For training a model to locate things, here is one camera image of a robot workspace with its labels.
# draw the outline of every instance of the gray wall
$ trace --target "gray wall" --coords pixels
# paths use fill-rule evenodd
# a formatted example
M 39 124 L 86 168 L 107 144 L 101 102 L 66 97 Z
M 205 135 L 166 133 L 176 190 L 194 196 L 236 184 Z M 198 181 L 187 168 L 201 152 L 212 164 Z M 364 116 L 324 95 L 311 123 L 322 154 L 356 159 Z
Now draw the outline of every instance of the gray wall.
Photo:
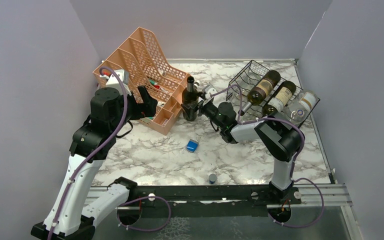
M 101 59 L 137 27 L 167 58 L 299 58 L 332 0 L 70 0 Z
M 0 1 L 0 240 L 33 239 L 51 209 L 98 64 L 68 1 Z
M 364 239 L 384 239 L 384 0 L 334 0 L 298 66 Z

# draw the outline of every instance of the wine bottle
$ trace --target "wine bottle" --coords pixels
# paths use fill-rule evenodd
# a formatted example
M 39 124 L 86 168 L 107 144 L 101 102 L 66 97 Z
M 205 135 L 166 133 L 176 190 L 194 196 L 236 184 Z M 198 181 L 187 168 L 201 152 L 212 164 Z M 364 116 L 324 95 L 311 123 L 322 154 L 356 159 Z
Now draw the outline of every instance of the wine bottle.
M 248 95 L 246 96 L 248 102 L 242 108 L 240 115 L 243 116 L 245 112 L 251 108 L 251 106 L 260 105 L 280 80 L 281 75 L 278 71 L 268 71 L 262 77 L 262 79 L 251 89 L 251 91 L 249 91 Z
M 302 90 L 298 96 L 284 109 L 284 115 L 288 120 L 299 125 L 304 122 L 317 103 L 317 96 L 309 90 Z
M 198 105 L 199 93 L 194 87 L 195 79 L 193 76 L 187 78 L 187 85 L 185 90 L 181 93 L 183 117 L 187 121 L 194 121 L 198 112 L 195 111 L 195 107 Z
M 267 104 L 262 107 L 262 116 L 265 117 L 274 111 L 281 112 L 292 95 L 297 90 L 297 86 L 291 81 L 284 81 L 273 93 Z

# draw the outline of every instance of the wine bottle label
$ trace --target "wine bottle label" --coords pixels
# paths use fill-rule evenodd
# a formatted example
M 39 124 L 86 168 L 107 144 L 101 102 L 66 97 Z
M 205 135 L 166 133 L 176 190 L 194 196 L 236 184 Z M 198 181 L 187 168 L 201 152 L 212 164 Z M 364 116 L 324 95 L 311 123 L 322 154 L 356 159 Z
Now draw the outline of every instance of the wine bottle label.
M 299 102 L 304 106 L 304 108 L 311 111 L 317 103 L 317 98 L 313 94 L 306 92 Z
M 277 109 L 277 111 L 282 111 L 284 106 L 288 103 L 289 99 L 292 97 L 292 92 L 286 87 L 282 87 L 282 89 L 277 92 L 275 97 L 272 97 L 268 102 L 269 105 L 272 105 Z
M 273 84 L 269 79 L 263 79 L 257 84 L 255 90 L 266 98 L 273 90 Z

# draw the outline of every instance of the small blue object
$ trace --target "small blue object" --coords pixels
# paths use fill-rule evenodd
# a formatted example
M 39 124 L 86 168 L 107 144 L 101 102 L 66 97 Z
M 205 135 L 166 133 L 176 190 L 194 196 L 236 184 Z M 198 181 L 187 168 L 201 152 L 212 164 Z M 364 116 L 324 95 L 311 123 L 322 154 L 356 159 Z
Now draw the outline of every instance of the small blue object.
M 193 152 L 195 152 L 197 147 L 198 147 L 198 142 L 191 139 L 187 143 L 186 150 L 188 150 L 189 152 L 193 153 Z

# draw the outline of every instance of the bottle cap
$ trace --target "bottle cap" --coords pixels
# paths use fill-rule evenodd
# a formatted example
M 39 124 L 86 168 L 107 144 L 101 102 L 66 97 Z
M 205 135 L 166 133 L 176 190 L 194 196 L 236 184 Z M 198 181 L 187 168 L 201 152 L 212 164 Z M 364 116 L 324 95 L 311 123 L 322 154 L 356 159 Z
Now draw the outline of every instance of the bottle cap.
M 195 82 L 195 78 L 194 78 L 193 76 L 188 76 L 188 77 L 187 77 L 187 82 L 188 82 L 189 84 L 193 84 L 193 83 Z
M 245 103 L 245 105 L 242 107 L 242 110 L 240 111 L 240 115 L 243 116 L 247 111 L 248 109 L 250 109 L 252 107 L 252 103 L 250 103 L 249 101 Z
M 217 176 L 214 173 L 211 173 L 208 176 L 208 182 L 209 184 L 214 184 L 217 181 Z

